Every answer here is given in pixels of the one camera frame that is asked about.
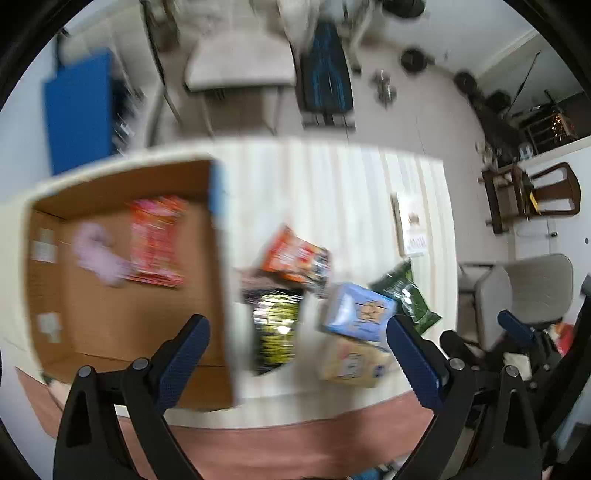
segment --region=pink cloth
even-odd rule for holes
[[[115,286],[131,272],[131,265],[111,251],[112,243],[107,230],[98,223],[86,222],[76,232],[73,248],[78,265],[96,273],[101,282]]]

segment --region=blue snack package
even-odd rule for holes
[[[343,283],[332,296],[324,326],[329,332],[379,342],[396,307],[396,300],[354,283]]]

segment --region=gray chair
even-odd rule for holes
[[[486,270],[475,277],[470,271]],[[558,322],[573,300],[573,266],[563,254],[504,264],[460,264],[459,293],[472,296],[475,325],[460,317],[458,334],[490,351],[503,335],[496,316],[509,310],[529,325]],[[476,330],[476,341],[471,333]]]

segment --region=green snack bag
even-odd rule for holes
[[[410,259],[405,260],[390,273],[369,286],[374,292],[400,302],[400,307],[414,322],[415,330],[422,335],[441,317],[429,310],[423,295],[413,281]]]

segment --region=red snack package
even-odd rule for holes
[[[131,265],[129,280],[178,287],[183,276],[176,264],[176,220],[186,204],[177,196],[136,200],[131,204]]]
[[[301,283],[320,297],[326,294],[330,254],[296,237],[287,225],[271,242],[261,269],[277,272],[286,280]]]

